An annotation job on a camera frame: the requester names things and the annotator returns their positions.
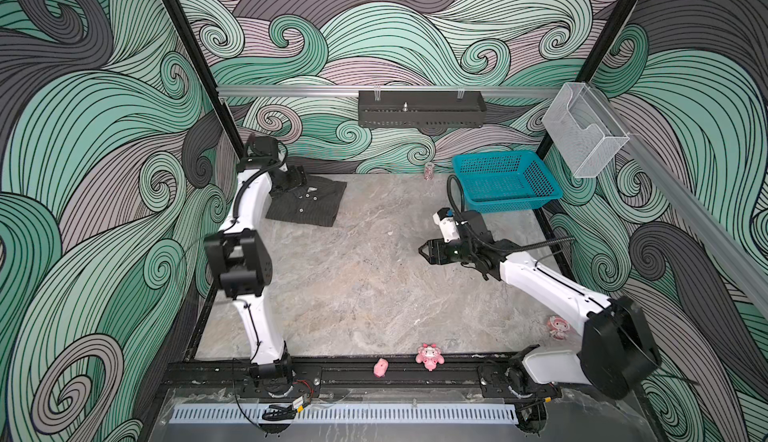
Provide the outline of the dark grey pinstripe shirt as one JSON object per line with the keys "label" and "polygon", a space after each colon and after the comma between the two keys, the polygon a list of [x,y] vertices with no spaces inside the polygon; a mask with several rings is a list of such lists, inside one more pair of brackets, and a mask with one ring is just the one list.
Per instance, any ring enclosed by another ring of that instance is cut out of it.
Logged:
{"label": "dark grey pinstripe shirt", "polygon": [[268,220],[332,227],[347,183],[310,175],[307,184],[272,198]]}

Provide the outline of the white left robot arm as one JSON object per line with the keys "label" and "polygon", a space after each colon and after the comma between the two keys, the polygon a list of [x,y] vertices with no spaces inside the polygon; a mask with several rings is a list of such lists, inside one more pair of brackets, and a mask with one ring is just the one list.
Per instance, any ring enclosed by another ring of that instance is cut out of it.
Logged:
{"label": "white left robot arm", "polygon": [[271,200],[306,183],[303,169],[287,164],[287,146],[251,135],[237,163],[236,193],[227,221],[203,248],[220,290],[243,323],[250,346],[248,374],[266,388],[288,386],[294,372],[268,293],[273,262],[258,229]]}

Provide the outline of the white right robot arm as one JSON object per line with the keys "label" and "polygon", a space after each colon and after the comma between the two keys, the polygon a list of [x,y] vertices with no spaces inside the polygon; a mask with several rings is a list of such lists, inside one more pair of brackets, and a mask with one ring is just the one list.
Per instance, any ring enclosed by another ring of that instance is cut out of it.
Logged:
{"label": "white right robot arm", "polygon": [[529,346],[510,363],[511,392],[529,398],[545,385],[589,385],[620,400],[653,373],[662,357],[639,304],[611,297],[567,278],[531,255],[532,245],[493,238],[483,216],[468,208],[455,175],[448,177],[449,205],[433,216],[441,235],[420,255],[431,265],[458,264],[515,287],[551,309],[579,337],[578,350]]}

